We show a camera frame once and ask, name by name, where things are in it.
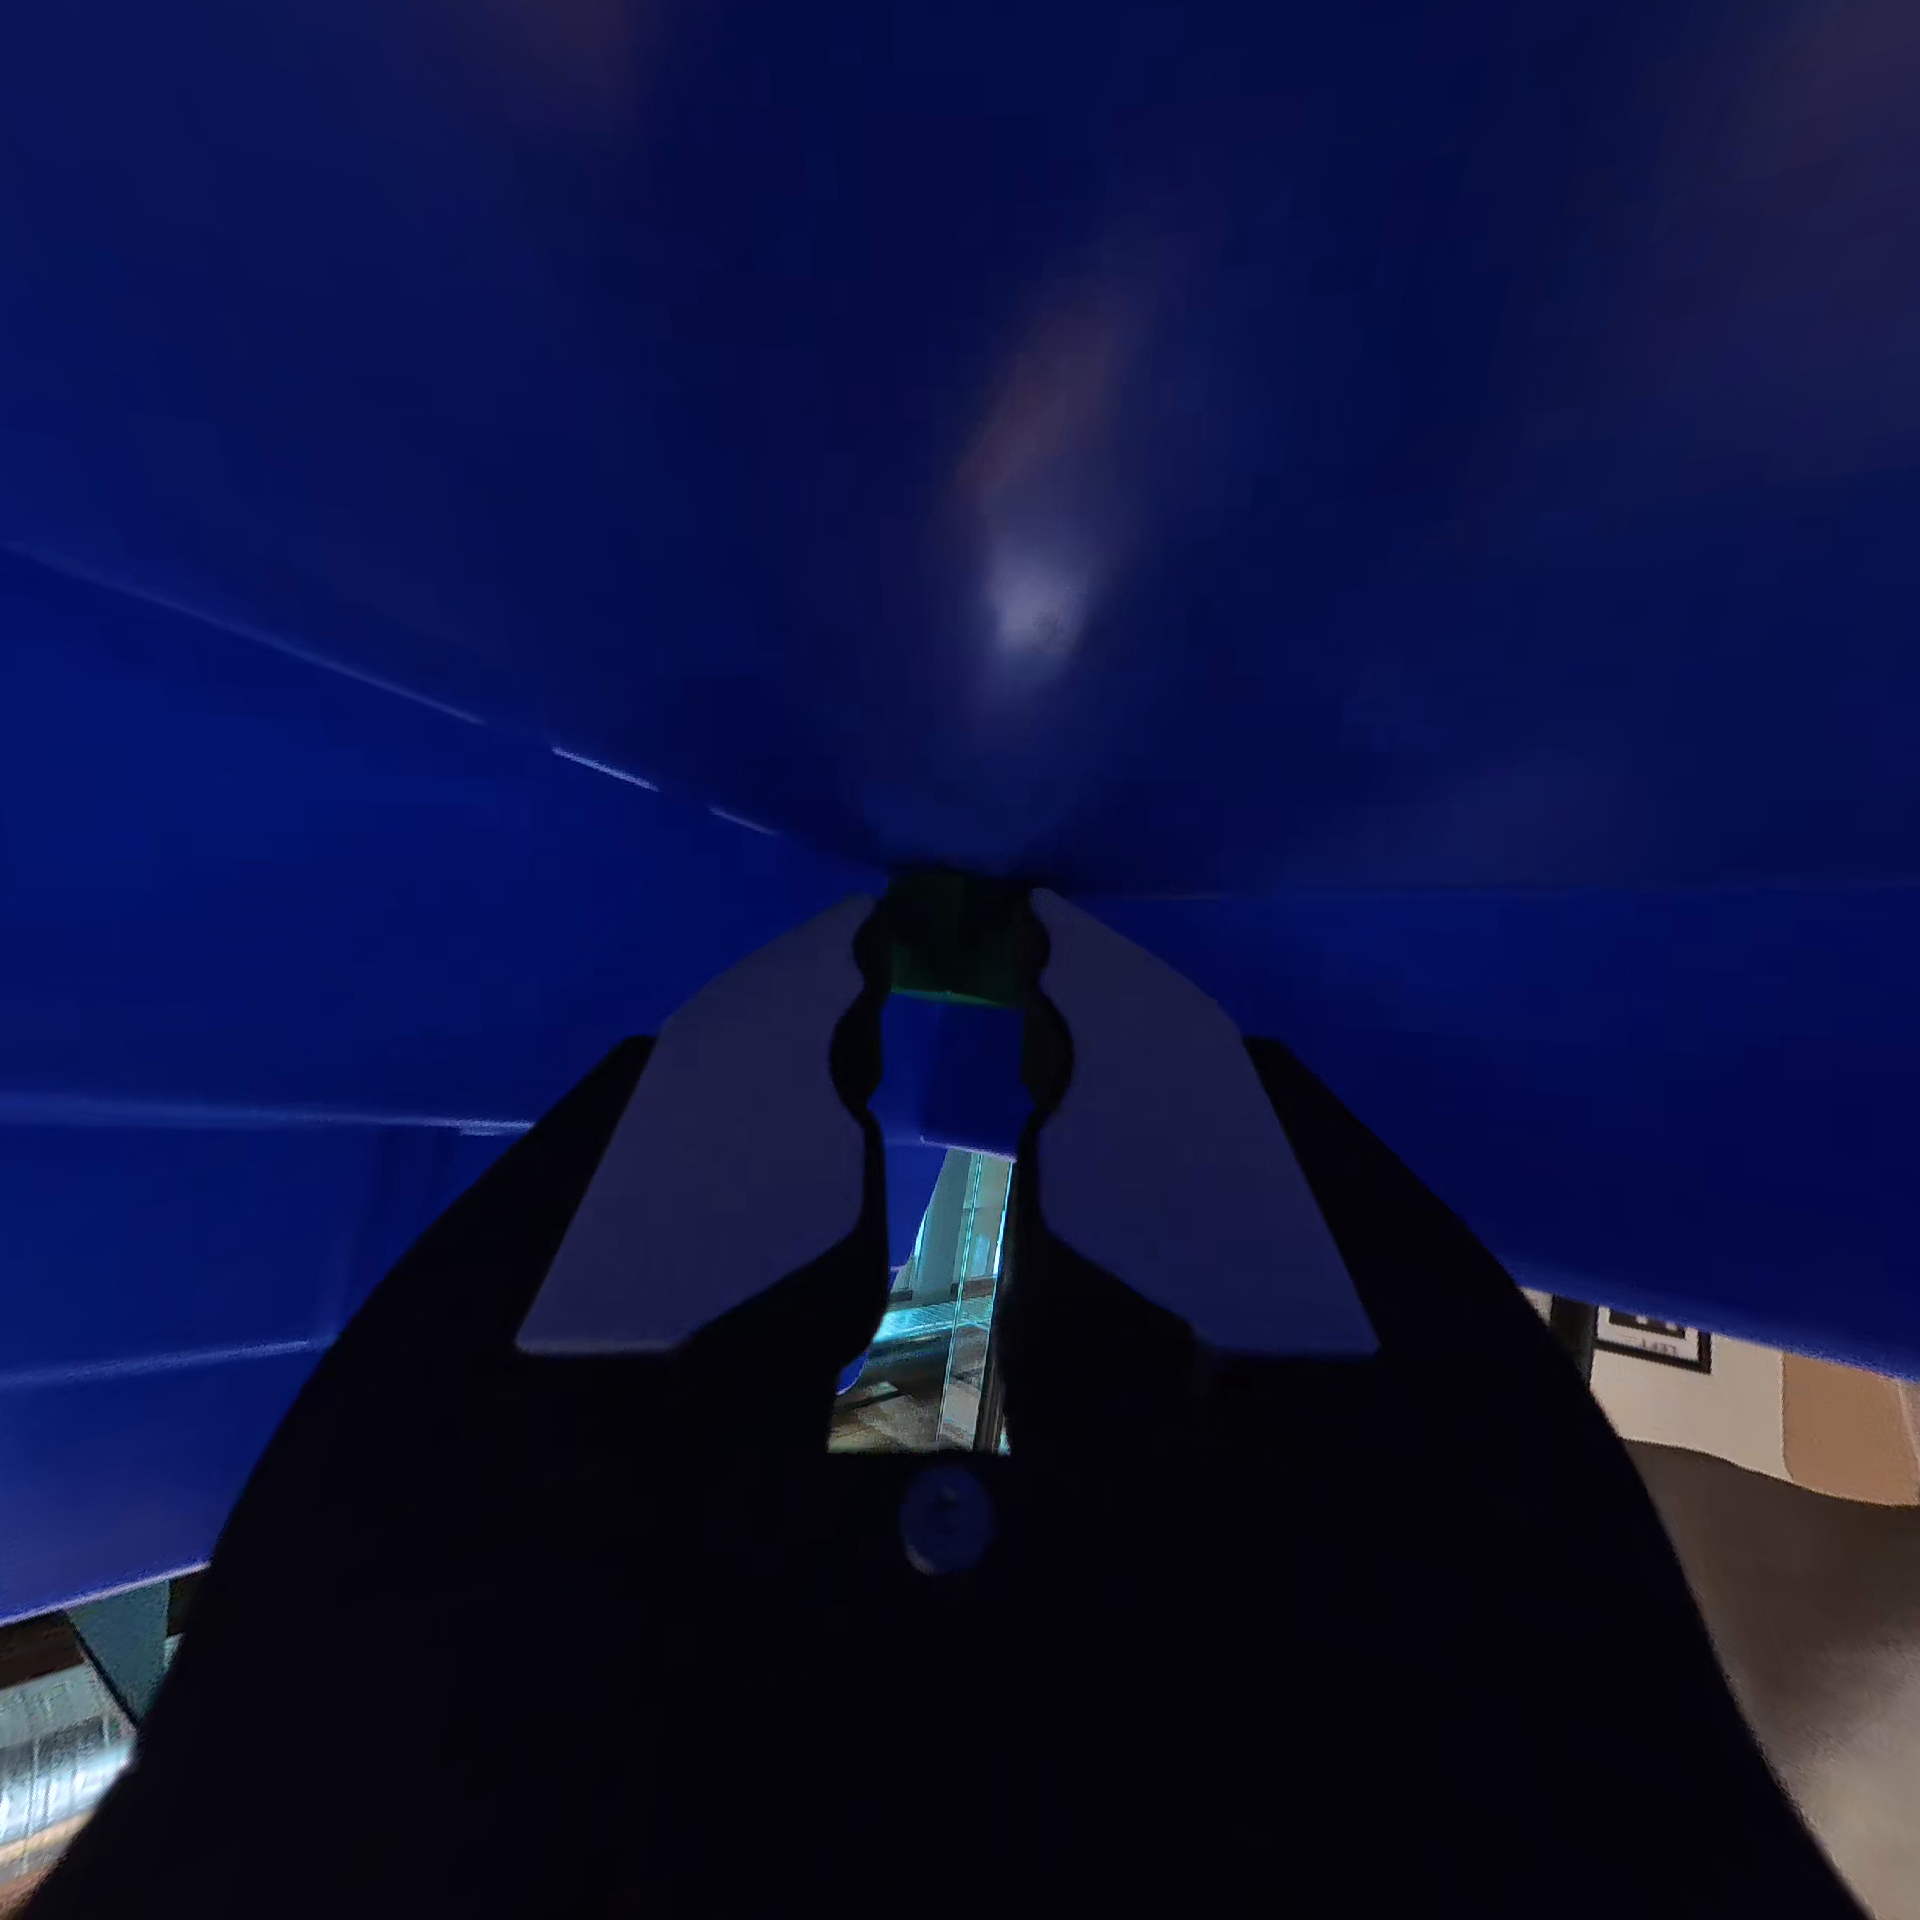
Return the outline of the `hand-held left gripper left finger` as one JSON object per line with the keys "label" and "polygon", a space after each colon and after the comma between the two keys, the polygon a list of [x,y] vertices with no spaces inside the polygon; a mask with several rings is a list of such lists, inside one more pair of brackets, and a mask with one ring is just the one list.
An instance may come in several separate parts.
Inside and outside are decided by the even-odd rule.
{"label": "hand-held left gripper left finger", "polygon": [[822,1448],[890,1299],[873,1116],[886,926],[856,894],[660,1025],[514,1351],[632,1372],[765,1446]]}

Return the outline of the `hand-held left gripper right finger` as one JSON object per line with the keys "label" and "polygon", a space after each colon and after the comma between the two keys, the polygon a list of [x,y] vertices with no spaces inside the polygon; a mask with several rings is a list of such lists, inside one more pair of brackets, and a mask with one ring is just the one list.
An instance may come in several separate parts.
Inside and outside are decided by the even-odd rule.
{"label": "hand-held left gripper right finger", "polygon": [[1009,1431],[1139,1444],[1220,1372],[1369,1363],[1380,1335],[1222,1008],[1086,907],[1025,909]]}

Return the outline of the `blue plastic bin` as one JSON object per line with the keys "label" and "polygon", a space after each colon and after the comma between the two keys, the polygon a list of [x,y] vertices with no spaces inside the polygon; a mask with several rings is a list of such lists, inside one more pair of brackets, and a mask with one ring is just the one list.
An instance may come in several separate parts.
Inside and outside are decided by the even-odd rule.
{"label": "blue plastic bin", "polygon": [[5,1617],[908,868],[1916,1376],[1916,5],[5,5]]}

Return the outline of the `green wooden cube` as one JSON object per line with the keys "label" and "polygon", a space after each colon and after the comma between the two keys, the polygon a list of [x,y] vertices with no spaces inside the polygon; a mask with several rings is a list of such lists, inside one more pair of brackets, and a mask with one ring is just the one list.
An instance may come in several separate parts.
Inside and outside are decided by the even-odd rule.
{"label": "green wooden cube", "polygon": [[881,897],[893,997],[1026,1008],[1035,981],[1032,892],[962,870],[893,876]]}

